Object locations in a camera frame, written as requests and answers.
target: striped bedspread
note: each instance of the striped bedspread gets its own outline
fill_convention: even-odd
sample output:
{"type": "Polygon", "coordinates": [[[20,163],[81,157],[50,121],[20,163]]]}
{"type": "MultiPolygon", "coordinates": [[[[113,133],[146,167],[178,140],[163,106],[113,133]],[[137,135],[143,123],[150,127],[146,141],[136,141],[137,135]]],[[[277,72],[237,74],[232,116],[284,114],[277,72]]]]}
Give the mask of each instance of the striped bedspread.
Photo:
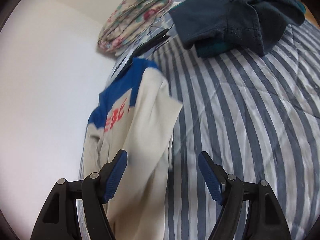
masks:
{"type": "MultiPolygon", "coordinates": [[[[165,240],[207,240],[220,213],[197,167],[201,151],[241,180],[266,179],[292,239],[303,239],[320,214],[320,31],[306,21],[288,26],[264,57],[238,48],[203,60],[194,48],[183,49],[168,13],[154,25],[172,26],[171,38],[144,56],[183,102],[173,131],[165,240]]],[[[247,209],[244,202],[236,240],[247,209]]]]}

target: blue gripper pad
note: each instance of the blue gripper pad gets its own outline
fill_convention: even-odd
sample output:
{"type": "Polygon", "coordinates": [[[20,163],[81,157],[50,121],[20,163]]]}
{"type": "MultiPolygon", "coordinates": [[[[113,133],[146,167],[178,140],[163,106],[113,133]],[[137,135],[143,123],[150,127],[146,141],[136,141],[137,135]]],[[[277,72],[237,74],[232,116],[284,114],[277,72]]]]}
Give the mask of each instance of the blue gripper pad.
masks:
{"type": "Polygon", "coordinates": [[[207,184],[207,188],[210,192],[210,195],[213,200],[216,200],[220,205],[223,202],[222,185],[218,181],[216,175],[213,170],[210,168],[207,160],[204,158],[203,154],[200,153],[198,157],[198,167],[202,173],[205,183],[207,184]]]}
{"type": "Polygon", "coordinates": [[[117,163],[113,167],[110,176],[106,182],[106,191],[103,195],[103,199],[105,203],[107,203],[110,199],[112,199],[116,193],[124,170],[127,166],[128,156],[126,151],[122,151],[120,158],[117,163]]]}

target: teal fabric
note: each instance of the teal fabric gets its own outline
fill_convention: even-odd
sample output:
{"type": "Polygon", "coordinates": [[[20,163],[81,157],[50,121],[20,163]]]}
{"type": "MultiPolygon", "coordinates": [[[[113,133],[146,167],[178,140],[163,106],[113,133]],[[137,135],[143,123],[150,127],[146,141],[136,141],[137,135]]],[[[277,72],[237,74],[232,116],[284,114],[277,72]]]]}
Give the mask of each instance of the teal fabric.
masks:
{"type": "Polygon", "coordinates": [[[297,4],[298,4],[300,10],[303,12],[303,14],[305,14],[307,10],[306,10],[305,6],[303,5],[303,3],[300,1],[297,1],[297,4]]]}
{"type": "Polygon", "coordinates": [[[207,38],[195,42],[197,56],[202,58],[214,57],[237,46],[237,44],[217,41],[214,38],[207,38]]]}

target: blue shoulder panel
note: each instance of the blue shoulder panel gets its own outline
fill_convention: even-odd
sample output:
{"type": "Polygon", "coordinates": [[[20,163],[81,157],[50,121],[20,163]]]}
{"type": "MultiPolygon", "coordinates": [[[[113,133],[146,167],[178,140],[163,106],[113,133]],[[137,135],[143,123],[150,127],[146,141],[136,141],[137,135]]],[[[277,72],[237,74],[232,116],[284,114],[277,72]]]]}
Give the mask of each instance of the blue shoulder panel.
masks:
{"type": "Polygon", "coordinates": [[[133,58],[132,65],[127,73],[122,78],[113,81],[110,86],[99,94],[99,105],[91,113],[88,123],[94,123],[97,129],[104,127],[107,114],[113,104],[130,88],[132,88],[130,107],[135,106],[142,74],[148,67],[158,69],[158,66],[153,61],[133,58]]]}

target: floral fabric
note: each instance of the floral fabric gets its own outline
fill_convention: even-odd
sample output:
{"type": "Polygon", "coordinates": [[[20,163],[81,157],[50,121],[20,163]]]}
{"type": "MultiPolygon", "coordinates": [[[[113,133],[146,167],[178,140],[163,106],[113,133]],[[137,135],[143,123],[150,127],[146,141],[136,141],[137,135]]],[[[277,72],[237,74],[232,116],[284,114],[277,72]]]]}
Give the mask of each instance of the floral fabric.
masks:
{"type": "Polygon", "coordinates": [[[121,50],[171,4],[172,0],[123,0],[100,31],[98,47],[103,52],[121,50]]]}

